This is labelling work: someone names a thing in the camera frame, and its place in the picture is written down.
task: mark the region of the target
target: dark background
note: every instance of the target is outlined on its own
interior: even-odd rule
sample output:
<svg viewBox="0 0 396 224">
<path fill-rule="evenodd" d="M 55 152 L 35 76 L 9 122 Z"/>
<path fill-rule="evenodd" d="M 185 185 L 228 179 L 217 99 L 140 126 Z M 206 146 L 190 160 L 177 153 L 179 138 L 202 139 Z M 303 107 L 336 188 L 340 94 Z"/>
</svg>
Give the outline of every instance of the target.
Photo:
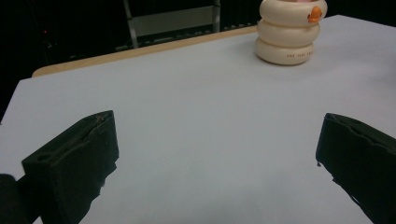
<svg viewBox="0 0 396 224">
<path fill-rule="evenodd" d="M 129 0 L 133 16 L 210 3 L 213 1 Z M 260 3 L 222 0 L 220 30 L 255 25 Z M 390 0 L 327 0 L 327 4 L 327 17 L 341 14 L 396 26 Z M 130 48 L 121 0 L 0 0 L 0 120 L 19 80 L 30 77 L 37 68 Z"/>
</svg>

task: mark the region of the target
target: stacked ring cup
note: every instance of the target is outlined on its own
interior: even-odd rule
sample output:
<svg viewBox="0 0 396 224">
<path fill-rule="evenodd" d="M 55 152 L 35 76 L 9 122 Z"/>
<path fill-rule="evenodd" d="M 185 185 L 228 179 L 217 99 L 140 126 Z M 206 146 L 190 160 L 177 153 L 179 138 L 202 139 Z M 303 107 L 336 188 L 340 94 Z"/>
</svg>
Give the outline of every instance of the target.
<svg viewBox="0 0 396 224">
<path fill-rule="evenodd" d="M 327 12 L 324 0 L 263 0 L 256 53 L 270 63 L 299 64 L 313 53 L 318 22 Z"/>
</svg>

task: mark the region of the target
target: tabletop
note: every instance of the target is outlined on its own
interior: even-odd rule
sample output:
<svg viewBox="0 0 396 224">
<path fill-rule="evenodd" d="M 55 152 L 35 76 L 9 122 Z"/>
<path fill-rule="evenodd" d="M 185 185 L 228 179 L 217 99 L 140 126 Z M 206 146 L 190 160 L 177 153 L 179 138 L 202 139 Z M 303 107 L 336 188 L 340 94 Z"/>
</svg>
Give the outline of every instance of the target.
<svg viewBox="0 0 396 224">
<path fill-rule="evenodd" d="M 296 66 L 261 60 L 250 33 L 22 80 L 0 171 L 22 177 L 22 159 L 113 110 L 118 168 L 81 223 L 371 223 L 315 152 L 326 113 L 396 136 L 396 29 L 320 26 Z"/>
</svg>

